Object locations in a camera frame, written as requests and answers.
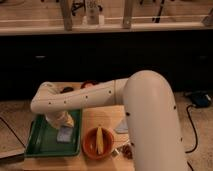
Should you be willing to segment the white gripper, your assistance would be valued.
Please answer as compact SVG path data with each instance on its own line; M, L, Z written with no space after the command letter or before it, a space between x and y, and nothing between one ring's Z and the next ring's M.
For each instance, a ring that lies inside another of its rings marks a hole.
M67 111L47 113L45 118L47 122L56 129L59 129L61 126L74 126L74 120Z

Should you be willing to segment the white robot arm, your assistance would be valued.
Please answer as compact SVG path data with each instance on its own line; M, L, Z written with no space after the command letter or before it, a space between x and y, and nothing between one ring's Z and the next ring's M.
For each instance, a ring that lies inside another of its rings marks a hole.
M61 93L44 82L31 101L31 110L56 127L66 123L67 110L122 105L135 171L187 171L187 159L173 91L151 70L128 78Z

